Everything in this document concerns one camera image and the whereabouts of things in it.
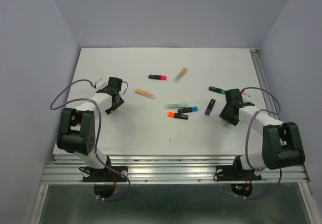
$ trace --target marker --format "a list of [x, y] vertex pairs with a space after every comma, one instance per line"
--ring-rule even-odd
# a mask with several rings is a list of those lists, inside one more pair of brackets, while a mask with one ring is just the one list
[[159, 76], [159, 75], [156, 75], [156, 74], [149, 74], [149, 79], [165, 81], [167, 79], [167, 76]]
[[165, 105], [166, 109], [176, 109], [176, 108], [184, 108], [187, 107], [188, 104], [187, 103], [178, 103], [178, 104], [168, 104]]
[[153, 95], [153, 94], [151, 94], [151, 93], [149, 93], [149, 92], [145, 92], [144, 90], [141, 90], [141, 89], [136, 89], [135, 90], [135, 92], [137, 93], [137, 94], [140, 94], [140, 95], [143, 95], [143, 96], [145, 96], [145, 97], [149, 97], [149, 98], [151, 98], [151, 99], [155, 99], [156, 98], [156, 96], [155, 95]]
[[198, 111], [197, 107], [187, 107], [187, 108], [178, 109], [178, 113], [196, 112], [196, 111]]
[[223, 94], [223, 95], [225, 95], [225, 92], [226, 92], [226, 90], [216, 88], [216, 87], [209, 87], [208, 90], [210, 90], [212, 92], [220, 93], [220, 94]]
[[210, 112], [211, 112], [211, 110], [213, 108], [213, 105], [215, 105], [215, 102], [216, 102], [215, 99], [211, 99], [211, 101], [209, 102], [208, 107], [207, 107], [207, 109], [205, 111], [205, 115], [209, 116], [209, 114], [210, 114]]
[[181, 77], [183, 77], [183, 75], [187, 72], [187, 68], [183, 68], [180, 73], [177, 75], [177, 77], [173, 80], [174, 83], [178, 83], [179, 80], [181, 79]]
[[180, 119], [185, 119], [188, 120], [188, 115], [180, 114], [180, 113], [175, 113], [175, 112], [169, 112], [168, 117], [173, 117], [173, 118], [180, 118]]

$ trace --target purple marker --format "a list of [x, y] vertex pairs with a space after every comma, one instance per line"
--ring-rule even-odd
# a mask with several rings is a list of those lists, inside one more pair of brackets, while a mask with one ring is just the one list
[[215, 99], [211, 99], [211, 101], [209, 102], [209, 105], [208, 105], [208, 107], [207, 107], [207, 109], [205, 111], [205, 115], [209, 116], [213, 106], [215, 105], [215, 102], [216, 102]]

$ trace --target tabletop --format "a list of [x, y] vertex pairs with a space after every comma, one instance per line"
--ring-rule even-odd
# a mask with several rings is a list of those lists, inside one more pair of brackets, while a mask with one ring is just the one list
[[[188, 71], [175, 84], [173, 79]], [[148, 79], [149, 74], [166, 75], [166, 81]], [[249, 49], [224, 48], [82, 48], [73, 80], [118, 77], [128, 82], [115, 112], [102, 112], [98, 148], [107, 155], [242, 155], [245, 154], [247, 125], [221, 126], [219, 114], [225, 96], [209, 86], [229, 90], [259, 87]], [[135, 93], [139, 88], [156, 95], [150, 99]], [[95, 90], [86, 83], [75, 84], [68, 100], [91, 98]], [[261, 91], [249, 90], [259, 109], [266, 108]], [[204, 114], [211, 99], [215, 105]], [[187, 103], [197, 112], [188, 120], [169, 118], [166, 104]], [[76, 107], [79, 103], [70, 104]], [[251, 132], [250, 153], [261, 150], [262, 137]], [[55, 146], [54, 155], [68, 155]]]

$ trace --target green marker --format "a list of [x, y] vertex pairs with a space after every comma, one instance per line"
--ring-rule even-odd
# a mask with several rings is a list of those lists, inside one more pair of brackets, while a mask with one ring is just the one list
[[226, 90], [216, 88], [216, 87], [209, 87], [208, 90], [210, 90], [212, 92], [220, 93], [220, 94], [223, 94], [223, 95], [225, 95], [225, 92], [226, 92]]

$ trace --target gray wall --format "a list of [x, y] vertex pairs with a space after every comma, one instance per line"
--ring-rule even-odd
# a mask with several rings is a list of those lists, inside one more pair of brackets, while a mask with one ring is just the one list
[[260, 46], [287, 0], [55, 0], [81, 47]]
[[260, 59], [281, 119], [296, 122], [310, 188], [322, 213], [322, 0], [289, 0], [266, 37]]
[[79, 48], [54, 0], [0, 0], [0, 19], [0, 223], [29, 223]]

